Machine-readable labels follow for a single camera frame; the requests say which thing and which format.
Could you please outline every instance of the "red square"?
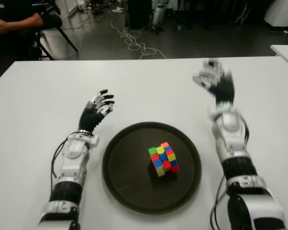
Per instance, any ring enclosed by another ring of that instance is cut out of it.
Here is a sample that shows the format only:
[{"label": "red square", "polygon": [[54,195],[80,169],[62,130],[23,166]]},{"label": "red square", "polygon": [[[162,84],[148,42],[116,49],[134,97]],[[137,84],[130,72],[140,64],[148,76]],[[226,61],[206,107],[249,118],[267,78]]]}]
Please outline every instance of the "red square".
[{"label": "red square", "polygon": [[174,154],[174,151],[173,150],[169,150],[169,151],[165,151],[165,154],[167,156],[171,155],[171,154]]},{"label": "red square", "polygon": [[157,161],[159,159],[159,155],[157,153],[150,155],[153,161]]},{"label": "red square", "polygon": [[169,161],[167,161],[167,160],[163,161],[162,164],[163,164],[163,169],[164,170],[167,170],[167,169],[171,168],[171,163]]},{"label": "red square", "polygon": [[179,171],[179,167],[178,165],[175,165],[172,167],[172,173],[178,172]]},{"label": "red square", "polygon": [[161,144],[161,146],[162,146],[163,148],[166,148],[166,147],[169,146],[169,144],[168,144],[167,142],[164,142],[164,143]]}]

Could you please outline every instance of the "round tray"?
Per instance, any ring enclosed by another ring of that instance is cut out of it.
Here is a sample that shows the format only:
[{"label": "round tray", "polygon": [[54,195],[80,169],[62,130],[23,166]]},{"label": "round tray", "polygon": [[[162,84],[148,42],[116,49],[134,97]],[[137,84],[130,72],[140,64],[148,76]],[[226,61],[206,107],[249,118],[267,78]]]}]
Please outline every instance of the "round tray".
[{"label": "round tray", "polygon": [[[168,142],[180,170],[158,177],[148,149]],[[111,194],[136,212],[159,215],[186,204],[202,176],[196,147],[178,129],[155,122],[129,126],[109,143],[102,163],[105,183]]]}]

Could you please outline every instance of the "floor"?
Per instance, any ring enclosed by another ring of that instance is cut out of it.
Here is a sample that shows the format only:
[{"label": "floor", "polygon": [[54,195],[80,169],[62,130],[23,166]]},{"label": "floor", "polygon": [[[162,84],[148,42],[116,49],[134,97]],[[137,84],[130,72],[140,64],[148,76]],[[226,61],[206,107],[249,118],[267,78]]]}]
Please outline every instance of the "floor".
[{"label": "floor", "polygon": [[[143,56],[140,50],[128,50],[124,41],[126,38],[121,38],[119,32],[111,27],[112,23],[122,31],[124,14],[114,15],[106,11],[103,16],[93,17],[90,11],[77,11],[68,18],[63,2],[57,0],[62,11],[62,28],[80,51],[76,53],[58,31],[47,30],[42,43],[55,59],[164,58],[158,51],[155,55]],[[160,35],[152,34],[149,28],[145,28],[137,42],[160,50],[166,58],[273,56],[274,52],[270,49],[272,44],[288,45],[288,34],[269,31],[261,25],[212,25],[209,31],[205,31],[198,23],[192,30],[183,27],[178,31],[174,18],[166,18],[163,28],[165,31]]]}]

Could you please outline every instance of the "robotic arm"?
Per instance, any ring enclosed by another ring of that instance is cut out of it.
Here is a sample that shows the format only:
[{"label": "robotic arm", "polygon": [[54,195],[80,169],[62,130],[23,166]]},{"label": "robotic arm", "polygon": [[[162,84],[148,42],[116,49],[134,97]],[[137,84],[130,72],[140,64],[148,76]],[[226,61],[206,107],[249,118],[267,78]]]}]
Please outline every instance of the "robotic arm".
[{"label": "robotic arm", "polygon": [[[106,101],[113,95],[103,90],[86,105],[79,122],[78,131],[70,134],[58,147],[51,165],[56,180],[51,183],[49,202],[44,206],[38,230],[80,230],[79,204],[86,177],[86,164],[90,150],[97,146],[98,136],[94,128],[113,110],[114,101]],[[54,161],[63,149],[63,164],[58,176],[53,170]]]},{"label": "robotic arm", "polygon": [[281,207],[257,174],[247,151],[249,130],[242,115],[233,107],[235,91],[231,73],[211,59],[193,80],[216,98],[216,111],[211,114],[212,132],[227,181],[231,229],[285,229]]}]

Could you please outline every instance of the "blue square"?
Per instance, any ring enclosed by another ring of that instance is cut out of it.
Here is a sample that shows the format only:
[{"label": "blue square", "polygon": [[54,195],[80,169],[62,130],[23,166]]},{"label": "blue square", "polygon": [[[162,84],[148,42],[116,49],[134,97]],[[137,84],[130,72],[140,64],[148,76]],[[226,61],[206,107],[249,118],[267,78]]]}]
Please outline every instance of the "blue square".
[{"label": "blue square", "polygon": [[171,163],[171,166],[172,166],[172,167],[175,166],[175,165],[178,165],[177,160],[170,161],[170,163]]},{"label": "blue square", "polygon": [[168,158],[167,158],[167,155],[165,153],[159,155],[159,158],[160,160],[163,162],[163,161],[166,161]]},{"label": "blue square", "polygon": [[170,146],[167,146],[164,148],[165,151],[170,151],[172,148]]},{"label": "blue square", "polygon": [[154,164],[155,164],[156,168],[160,167],[160,166],[162,166],[162,161],[161,160],[156,160],[156,161],[154,161]]}]

